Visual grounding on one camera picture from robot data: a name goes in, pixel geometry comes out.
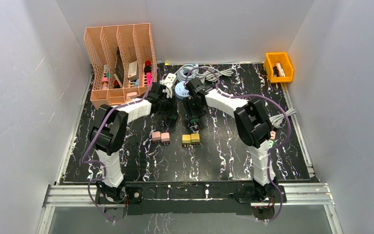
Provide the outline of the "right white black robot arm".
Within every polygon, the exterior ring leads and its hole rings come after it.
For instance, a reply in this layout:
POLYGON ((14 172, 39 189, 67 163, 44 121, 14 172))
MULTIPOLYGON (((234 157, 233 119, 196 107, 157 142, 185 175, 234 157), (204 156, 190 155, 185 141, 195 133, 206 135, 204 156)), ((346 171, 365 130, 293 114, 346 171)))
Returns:
POLYGON ((275 173, 270 168, 271 154, 269 141, 272 123, 263 106, 257 101, 249 101, 229 95, 212 85, 205 85, 198 78, 185 84, 191 96, 193 110, 215 108, 233 117, 241 141, 248 146, 253 163, 255 197, 267 202, 274 195, 275 173))

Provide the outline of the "yellow plug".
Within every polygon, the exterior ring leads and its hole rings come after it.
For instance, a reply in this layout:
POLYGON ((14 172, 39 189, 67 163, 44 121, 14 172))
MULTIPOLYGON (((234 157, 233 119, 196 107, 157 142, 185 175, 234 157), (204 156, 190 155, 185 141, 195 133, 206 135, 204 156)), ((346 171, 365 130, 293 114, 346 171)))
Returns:
POLYGON ((182 135, 182 146, 188 147, 189 145, 191 145, 191 135, 190 134, 182 135))
POLYGON ((200 144, 200 134, 199 133, 192 133, 190 134, 190 141, 191 145, 198 145, 200 144))

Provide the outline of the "white power strip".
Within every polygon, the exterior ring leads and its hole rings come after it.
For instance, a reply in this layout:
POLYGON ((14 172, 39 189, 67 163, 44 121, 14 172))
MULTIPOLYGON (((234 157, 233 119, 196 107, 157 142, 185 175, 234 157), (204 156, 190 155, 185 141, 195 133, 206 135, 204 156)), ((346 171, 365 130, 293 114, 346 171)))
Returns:
POLYGON ((168 73, 167 76, 161 81, 161 84, 172 90, 176 82, 177 76, 173 73, 168 73))

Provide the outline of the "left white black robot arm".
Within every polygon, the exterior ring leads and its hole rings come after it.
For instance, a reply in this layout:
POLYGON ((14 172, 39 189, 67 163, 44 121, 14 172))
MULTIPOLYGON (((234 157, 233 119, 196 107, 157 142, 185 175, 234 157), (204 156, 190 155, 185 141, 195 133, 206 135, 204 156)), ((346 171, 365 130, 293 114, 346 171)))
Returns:
POLYGON ((103 104, 96 113, 94 126, 89 131, 90 148, 94 148, 102 170, 101 182, 108 186, 107 197, 114 203, 122 202, 126 190, 118 151, 124 144, 127 125, 150 115, 177 118, 177 98, 172 84, 153 82, 141 98, 117 106, 103 104))

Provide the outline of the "round blue power socket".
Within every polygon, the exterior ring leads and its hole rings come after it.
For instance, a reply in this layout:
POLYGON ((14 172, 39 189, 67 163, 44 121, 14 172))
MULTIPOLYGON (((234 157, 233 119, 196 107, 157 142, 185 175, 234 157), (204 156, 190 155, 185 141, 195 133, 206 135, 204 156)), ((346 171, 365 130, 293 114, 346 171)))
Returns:
POLYGON ((175 95, 178 99, 185 99, 189 96, 189 91, 183 82, 178 82, 174 88, 175 95))

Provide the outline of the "pink plug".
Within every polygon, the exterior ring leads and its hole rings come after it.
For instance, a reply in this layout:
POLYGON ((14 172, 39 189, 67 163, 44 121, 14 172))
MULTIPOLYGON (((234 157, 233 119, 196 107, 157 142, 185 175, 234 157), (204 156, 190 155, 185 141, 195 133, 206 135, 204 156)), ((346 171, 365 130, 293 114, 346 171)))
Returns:
POLYGON ((157 143, 161 141, 161 132, 156 131, 151 133, 151 140, 153 143, 157 143))
POLYGON ((168 132, 161 133, 160 141, 164 145, 170 144, 170 133, 168 133, 168 132))

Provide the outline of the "green plug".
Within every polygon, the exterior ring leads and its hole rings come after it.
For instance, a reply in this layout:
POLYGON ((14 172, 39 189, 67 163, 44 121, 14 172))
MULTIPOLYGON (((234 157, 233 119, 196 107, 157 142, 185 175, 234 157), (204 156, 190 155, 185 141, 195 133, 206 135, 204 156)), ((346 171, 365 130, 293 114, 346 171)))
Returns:
POLYGON ((196 122, 198 122, 198 121, 199 121, 198 118, 191 118, 191 119, 189 120, 189 122, 190 122, 191 124, 194 124, 194 123, 196 123, 196 122))

